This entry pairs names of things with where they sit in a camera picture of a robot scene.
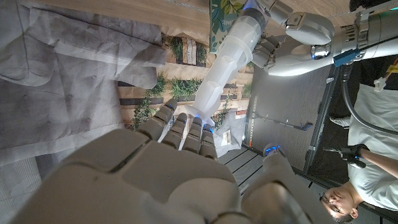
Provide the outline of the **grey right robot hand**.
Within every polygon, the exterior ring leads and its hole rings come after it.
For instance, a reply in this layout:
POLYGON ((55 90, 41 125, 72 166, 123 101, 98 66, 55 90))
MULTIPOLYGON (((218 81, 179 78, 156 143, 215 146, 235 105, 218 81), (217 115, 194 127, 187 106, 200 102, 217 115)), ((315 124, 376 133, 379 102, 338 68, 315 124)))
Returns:
POLYGON ((14 223, 331 223, 317 197, 278 150, 241 192, 219 163, 210 126, 189 135, 169 100, 137 131, 116 129, 65 158, 13 218, 14 223))

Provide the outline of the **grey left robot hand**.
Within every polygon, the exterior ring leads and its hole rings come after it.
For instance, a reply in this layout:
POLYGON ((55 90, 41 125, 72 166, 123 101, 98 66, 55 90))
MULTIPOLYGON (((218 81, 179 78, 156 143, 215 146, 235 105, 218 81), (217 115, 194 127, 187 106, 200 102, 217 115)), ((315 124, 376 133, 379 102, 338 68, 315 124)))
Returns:
POLYGON ((285 29, 289 40, 281 42, 270 35, 262 37, 252 52, 252 63, 269 75, 303 75, 333 63, 342 45, 332 22, 321 15, 295 12, 282 1, 248 1, 245 7, 257 9, 285 29))

